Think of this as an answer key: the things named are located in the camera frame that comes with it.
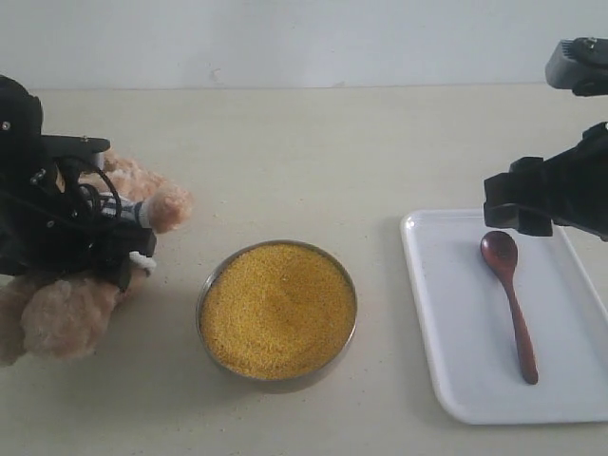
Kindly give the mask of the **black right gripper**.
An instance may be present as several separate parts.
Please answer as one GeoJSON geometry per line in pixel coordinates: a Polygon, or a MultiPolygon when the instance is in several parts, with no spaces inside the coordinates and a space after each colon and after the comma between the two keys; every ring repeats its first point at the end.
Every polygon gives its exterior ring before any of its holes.
{"type": "Polygon", "coordinates": [[[546,238],[556,226],[607,239],[607,123],[549,159],[522,157],[484,180],[484,224],[546,238]]]}

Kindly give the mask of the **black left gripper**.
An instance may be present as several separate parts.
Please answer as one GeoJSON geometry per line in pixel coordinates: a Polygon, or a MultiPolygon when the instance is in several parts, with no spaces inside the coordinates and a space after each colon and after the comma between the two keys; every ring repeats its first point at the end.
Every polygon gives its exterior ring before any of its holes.
{"type": "Polygon", "coordinates": [[[155,254],[151,228],[104,214],[99,191],[80,181],[102,176],[104,138],[43,132],[40,99],[8,76],[1,78],[1,264],[6,275],[29,269],[73,271],[88,263],[96,285],[126,291],[129,254],[155,254]],[[94,244],[94,256],[90,248],[94,244]]]}

